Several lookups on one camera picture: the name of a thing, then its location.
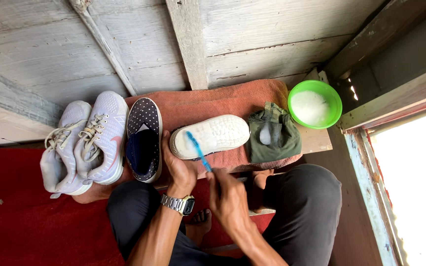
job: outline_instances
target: wristwatch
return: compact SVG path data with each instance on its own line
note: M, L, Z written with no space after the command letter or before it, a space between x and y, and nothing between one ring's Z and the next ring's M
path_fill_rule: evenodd
M195 198L193 196L187 196L183 199L177 199L163 194L160 203L179 212L182 216L186 216L192 213Z

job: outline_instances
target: knee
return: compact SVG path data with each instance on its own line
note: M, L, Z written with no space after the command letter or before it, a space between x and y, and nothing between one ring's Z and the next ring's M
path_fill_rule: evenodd
M160 195L151 185L137 180L124 182L117 186L108 199L108 213L119 209L148 207L160 202Z
M341 204L341 183L326 168L302 164L284 175L283 189L286 193L299 194L314 201Z

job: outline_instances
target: bare foot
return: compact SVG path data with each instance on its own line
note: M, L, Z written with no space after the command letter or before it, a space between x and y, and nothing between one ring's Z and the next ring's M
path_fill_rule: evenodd
M190 224L185 225L185 233L199 247L203 236L212 228L212 212L209 209L199 211Z
M265 209L264 205L262 204L262 193L266 187L267 177L273 174L274 169L252 172L252 185L246 189L248 194L249 209L257 214L261 213L262 209Z

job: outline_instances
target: person's left hand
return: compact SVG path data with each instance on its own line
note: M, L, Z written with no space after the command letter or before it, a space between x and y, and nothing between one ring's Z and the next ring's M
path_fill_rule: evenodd
M186 164L185 161L172 154L169 147L170 133L164 130L162 136L162 157L172 176L167 195L175 198L184 198L190 195L196 184L197 170L194 164Z

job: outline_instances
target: watch face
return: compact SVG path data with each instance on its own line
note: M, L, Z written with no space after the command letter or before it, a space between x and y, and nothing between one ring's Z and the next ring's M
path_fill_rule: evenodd
M189 215L192 213L193 204L195 204L195 199L187 199L185 202L184 215Z

